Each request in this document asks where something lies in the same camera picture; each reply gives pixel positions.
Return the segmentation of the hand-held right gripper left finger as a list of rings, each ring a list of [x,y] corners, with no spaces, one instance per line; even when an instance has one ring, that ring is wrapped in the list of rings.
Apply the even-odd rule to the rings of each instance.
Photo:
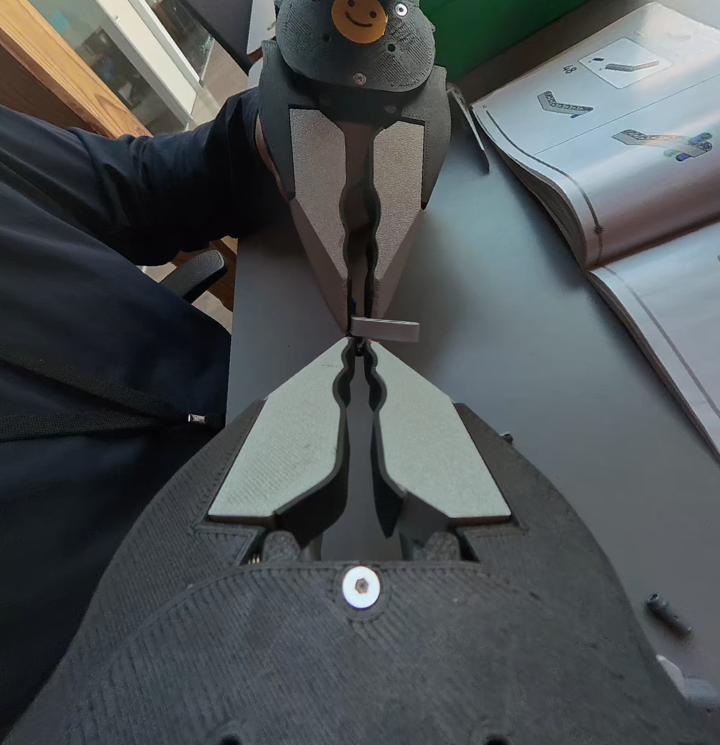
[[[306,547],[346,508],[353,340],[338,341],[263,402],[207,513],[286,531]]]

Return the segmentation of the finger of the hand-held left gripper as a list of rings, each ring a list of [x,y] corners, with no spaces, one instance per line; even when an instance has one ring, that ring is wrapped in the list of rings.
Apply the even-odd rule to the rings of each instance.
[[[300,240],[343,334],[365,308],[366,125],[334,123],[317,109],[290,110]]]
[[[375,196],[372,302],[367,314],[384,317],[407,264],[422,214],[424,126],[398,121],[373,142]]]

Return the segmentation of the green plastic bin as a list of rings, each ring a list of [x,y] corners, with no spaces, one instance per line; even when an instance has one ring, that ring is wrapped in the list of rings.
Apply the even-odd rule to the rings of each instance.
[[[549,61],[642,2],[421,1],[436,63],[471,99]]]

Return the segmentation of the grey angled lego beam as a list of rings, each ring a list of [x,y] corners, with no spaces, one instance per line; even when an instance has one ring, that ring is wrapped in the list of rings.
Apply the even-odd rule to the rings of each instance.
[[[387,340],[401,343],[417,343],[420,324],[409,321],[391,321],[369,317],[352,316],[349,334],[355,338]]]

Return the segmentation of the dark grey curved strip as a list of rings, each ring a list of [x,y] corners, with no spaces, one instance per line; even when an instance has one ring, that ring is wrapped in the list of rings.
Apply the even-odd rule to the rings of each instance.
[[[478,147],[479,158],[481,166],[485,173],[490,172],[490,162],[486,154],[486,149],[482,137],[480,135],[478,126],[471,113],[470,106],[464,99],[460,89],[453,83],[447,83],[447,94],[448,99],[458,108],[458,112],[461,116],[461,121],[465,124],[467,130],[472,135],[474,142]]]

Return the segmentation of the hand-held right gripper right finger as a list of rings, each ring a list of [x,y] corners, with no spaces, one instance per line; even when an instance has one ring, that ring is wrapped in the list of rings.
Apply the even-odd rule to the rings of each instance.
[[[507,522],[511,509],[443,391],[379,342],[365,347],[371,467],[384,535],[424,544],[438,531]]]

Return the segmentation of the person's left forearm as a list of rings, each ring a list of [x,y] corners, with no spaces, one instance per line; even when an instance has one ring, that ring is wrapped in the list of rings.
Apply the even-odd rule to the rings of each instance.
[[[258,150],[256,88],[229,98],[194,130],[155,137],[65,134],[74,218],[138,265],[224,238],[250,236],[287,214]]]

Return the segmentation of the glass partition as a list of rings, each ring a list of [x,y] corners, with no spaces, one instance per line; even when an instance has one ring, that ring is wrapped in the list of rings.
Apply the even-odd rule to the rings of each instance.
[[[213,119],[248,78],[179,1],[32,1],[154,135]]]

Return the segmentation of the wooden counter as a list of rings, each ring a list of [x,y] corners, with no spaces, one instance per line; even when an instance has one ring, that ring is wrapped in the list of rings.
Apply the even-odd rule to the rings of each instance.
[[[26,1],[0,1],[0,104],[109,138],[150,135]]]

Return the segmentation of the open lego instruction booklet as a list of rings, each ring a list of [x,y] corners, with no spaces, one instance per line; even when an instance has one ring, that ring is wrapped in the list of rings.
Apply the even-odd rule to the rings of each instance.
[[[720,29],[649,2],[472,110],[720,460]]]

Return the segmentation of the grey plastic piece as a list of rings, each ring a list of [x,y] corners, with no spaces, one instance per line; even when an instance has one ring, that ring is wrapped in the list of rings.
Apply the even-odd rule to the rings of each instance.
[[[681,668],[663,655],[656,660],[683,697],[707,717],[720,721],[720,693],[705,679],[687,677]]]

